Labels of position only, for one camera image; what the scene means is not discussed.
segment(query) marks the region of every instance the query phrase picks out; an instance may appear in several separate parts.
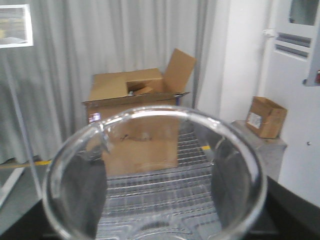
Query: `framed picture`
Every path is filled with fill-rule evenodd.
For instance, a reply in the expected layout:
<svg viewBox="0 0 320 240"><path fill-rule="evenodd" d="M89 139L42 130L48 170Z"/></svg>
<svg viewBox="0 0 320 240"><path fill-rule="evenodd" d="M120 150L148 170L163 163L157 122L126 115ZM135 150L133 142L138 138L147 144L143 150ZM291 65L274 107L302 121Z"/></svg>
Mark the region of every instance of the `framed picture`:
<svg viewBox="0 0 320 240"><path fill-rule="evenodd" d="M0 48L33 44L29 4L0 5Z"/></svg>

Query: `clear glass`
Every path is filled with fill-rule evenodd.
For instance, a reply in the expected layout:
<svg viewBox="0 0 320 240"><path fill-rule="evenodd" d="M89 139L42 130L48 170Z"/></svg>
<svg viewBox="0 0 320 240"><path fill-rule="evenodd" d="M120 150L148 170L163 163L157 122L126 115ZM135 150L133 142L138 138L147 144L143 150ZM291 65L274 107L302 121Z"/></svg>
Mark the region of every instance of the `clear glass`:
<svg viewBox="0 0 320 240"><path fill-rule="evenodd" d="M230 125L146 106L69 138L48 168L43 205L66 240L235 240L266 191L259 157Z"/></svg>
<svg viewBox="0 0 320 240"><path fill-rule="evenodd" d="M314 26L319 0L292 0L289 22Z"/></svg>

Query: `small cardboard box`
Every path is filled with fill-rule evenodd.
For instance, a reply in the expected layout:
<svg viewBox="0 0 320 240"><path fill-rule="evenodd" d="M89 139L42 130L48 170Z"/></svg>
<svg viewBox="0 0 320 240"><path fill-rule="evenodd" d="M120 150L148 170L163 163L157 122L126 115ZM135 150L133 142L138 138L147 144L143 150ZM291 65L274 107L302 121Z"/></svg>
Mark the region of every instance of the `small cardboard box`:
<svg viewBox="0 0 320 240"><path fill-rule="evenodd" d="M287 109L266 97L254 96L246 126L264 139L275 139L283 126Z"/></svg>
<svg viewBox="0 0 320 240"><path fill-rule="evenodd" d="M89 100L84 102L88 122L140 106L176 105L178 99L187 94L185 86L195 63L194 57L175 49L164 75L157 68L95 75ZM153 121L120 123L114 131L116 135L109 136L113 148L110 153L102 153L109 176L178 165L179 121L161 117Z"/></svg>

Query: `white curtain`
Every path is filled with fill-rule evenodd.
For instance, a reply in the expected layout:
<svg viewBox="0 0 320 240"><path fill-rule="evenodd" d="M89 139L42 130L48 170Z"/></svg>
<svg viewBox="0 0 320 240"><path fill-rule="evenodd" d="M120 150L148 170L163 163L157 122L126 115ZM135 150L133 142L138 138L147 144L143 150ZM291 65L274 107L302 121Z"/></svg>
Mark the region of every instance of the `white curtain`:
<svg viewBox="0 0 320 240"><path fill-rule="evenodd" d="M34 155L52 158L86 124L94 74L159 68L174 48L198 59L183 104L195 104L214 0L0 0L30 4L34 46L0 49L0 163L25 162L1 52L6 51Z"/></svg>

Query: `white door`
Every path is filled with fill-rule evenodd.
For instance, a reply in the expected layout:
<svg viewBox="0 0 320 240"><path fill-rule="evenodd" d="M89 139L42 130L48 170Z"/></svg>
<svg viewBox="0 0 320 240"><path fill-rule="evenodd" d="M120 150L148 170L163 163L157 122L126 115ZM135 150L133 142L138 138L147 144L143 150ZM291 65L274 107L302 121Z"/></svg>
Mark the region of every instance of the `white door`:
<svg viewBox="0 0 320 240"><path fill-rule="evenodd" d="M271 12L269 28L278 37L266 43L260 94L288 109L279 183L320 206L320 86L304 81L316 74L312 63L320 70L313 60L320 60L319 1L278 0Z"/></svg>

